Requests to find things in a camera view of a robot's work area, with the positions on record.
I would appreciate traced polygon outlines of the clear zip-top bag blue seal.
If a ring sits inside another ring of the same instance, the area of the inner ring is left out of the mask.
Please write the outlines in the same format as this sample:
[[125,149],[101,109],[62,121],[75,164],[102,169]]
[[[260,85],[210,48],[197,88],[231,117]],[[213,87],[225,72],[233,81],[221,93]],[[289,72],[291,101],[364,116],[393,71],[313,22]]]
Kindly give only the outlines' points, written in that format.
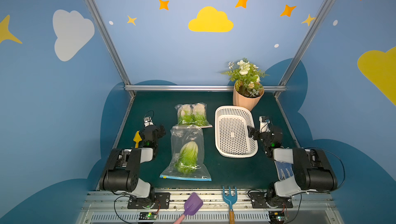
[[204,165],[204,134],[199,126],[177,125],[171,129],[172,160],[161,173],[163,179],[211,181]]

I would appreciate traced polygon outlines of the green chinese cabbage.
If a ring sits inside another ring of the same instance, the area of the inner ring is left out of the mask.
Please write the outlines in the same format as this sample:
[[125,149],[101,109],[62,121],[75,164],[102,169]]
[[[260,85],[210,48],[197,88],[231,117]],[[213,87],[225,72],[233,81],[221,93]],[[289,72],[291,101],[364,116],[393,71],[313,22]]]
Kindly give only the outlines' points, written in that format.
[[175,164],[175,168],[185,175],[196,171],[198,166],[198,145],[191,141],[186,143],[180,150],[179,158]]

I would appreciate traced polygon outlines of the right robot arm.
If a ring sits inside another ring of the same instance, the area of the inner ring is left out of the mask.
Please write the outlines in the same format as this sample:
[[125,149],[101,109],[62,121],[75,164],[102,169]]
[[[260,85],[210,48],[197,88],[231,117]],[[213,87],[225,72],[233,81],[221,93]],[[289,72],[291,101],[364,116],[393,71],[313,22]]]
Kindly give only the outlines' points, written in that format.
[[277,208],[292,196],[302,193],[327,193],[338,188],[337,177],[324,150],[283,148],[283,134],[277,127],[264,131],[248,126],[247,130],[250,138],[263,143],[268,158],[275,162],[288,163],[292,167],[290,177],[268,186],[265,199],[269,207]]

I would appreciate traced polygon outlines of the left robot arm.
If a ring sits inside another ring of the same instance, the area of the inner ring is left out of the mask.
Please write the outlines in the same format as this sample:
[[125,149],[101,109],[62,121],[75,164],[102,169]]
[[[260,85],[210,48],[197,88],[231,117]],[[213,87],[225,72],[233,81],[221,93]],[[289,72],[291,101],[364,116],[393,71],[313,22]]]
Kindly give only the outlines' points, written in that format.
[[138,131],[132,149],[113,149],[102,172],[99,188],[116,194],[121,191],[130,198],[129,209],[151,209],[156,204],[154,187],[139,178],[140,165],[158,155],[158,140],[165,136],[163,125],[150,123]]

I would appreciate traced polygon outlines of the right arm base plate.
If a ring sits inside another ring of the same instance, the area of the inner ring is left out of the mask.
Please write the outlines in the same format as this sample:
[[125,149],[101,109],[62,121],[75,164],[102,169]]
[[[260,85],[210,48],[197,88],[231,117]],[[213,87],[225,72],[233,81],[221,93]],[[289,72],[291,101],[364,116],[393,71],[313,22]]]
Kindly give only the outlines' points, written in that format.
[[293,208],[290,198],[279,197],[276,195],[270,196],[267,193],[259,191],[248,192],[247,196],[250,198],[252,208],[254,209],[282,209],[283,207],[288,209]]

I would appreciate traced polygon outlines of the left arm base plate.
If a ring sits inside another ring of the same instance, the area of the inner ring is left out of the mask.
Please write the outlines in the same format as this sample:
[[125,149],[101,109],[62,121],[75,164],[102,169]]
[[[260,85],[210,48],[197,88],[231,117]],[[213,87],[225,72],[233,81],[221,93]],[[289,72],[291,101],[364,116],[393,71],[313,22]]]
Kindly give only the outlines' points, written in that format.
[[152,193],[148,198],[134,198],[130,197],[128,201],[128,209],[148,209],[154,210],[160,208],[168,209],[170,205],[169,192]]

